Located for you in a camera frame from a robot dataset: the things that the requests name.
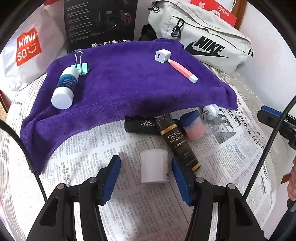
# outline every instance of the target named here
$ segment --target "blue clamp pad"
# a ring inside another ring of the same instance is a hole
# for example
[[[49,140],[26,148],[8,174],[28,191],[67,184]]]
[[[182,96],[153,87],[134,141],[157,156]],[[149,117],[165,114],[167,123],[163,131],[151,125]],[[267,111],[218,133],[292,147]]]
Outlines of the blue clamp pad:
[[[120,157],[114,155],[107,167],[100,169],[97,174],[99,180],[100,205],[105,205],[110,200],[121,168]]]
[[[176,156],[172,159],[172,170],[182,200],[186,202],[188,206],[194,206],[198,195],[194,185],[194,180],[196,178],[194,172],[186,168],[181,159]]]

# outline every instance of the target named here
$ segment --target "white charger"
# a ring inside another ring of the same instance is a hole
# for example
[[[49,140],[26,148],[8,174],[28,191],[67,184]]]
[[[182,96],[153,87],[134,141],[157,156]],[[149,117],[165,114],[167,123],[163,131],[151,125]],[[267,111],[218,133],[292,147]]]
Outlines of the white charger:
[[[161,63],[164,63],[169,60],[171,52],[166,49],[161,49],[156,51],[155,60]]]

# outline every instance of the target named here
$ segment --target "blue label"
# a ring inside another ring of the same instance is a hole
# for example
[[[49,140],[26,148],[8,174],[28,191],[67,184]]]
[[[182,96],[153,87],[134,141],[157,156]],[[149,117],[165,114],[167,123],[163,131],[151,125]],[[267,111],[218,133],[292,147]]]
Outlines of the blue label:
[[[77,79],[75,76],[71,74],[64,74],[59,78],[59,81],[57,83],[57,88],[64,86],[72,90],[74,93],[75,86],[77,85]]]

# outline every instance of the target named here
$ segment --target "person's hand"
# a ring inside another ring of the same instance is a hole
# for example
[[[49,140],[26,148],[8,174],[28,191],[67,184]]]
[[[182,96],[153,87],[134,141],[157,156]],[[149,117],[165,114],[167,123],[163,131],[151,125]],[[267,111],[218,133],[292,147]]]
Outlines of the person's hand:
[[[288,196],[292,201],[296,200],[296,157],[293,160],[294,166],[292,167],[291,177],[288,184]]]

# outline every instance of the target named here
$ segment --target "cardboard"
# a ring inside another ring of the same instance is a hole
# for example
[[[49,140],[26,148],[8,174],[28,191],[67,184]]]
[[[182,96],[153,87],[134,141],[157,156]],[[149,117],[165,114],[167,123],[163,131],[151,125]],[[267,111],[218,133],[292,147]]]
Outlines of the cardboard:
[[[235,25],[235,22],[237,21],[236,16],[234,16],[231,12],[229,12],[226,8],[224,8],[215,0],[191,0],[190,3],[214,13],[233,27]]]
[[[138,0],[64,0],[69,52],[133,41]]]

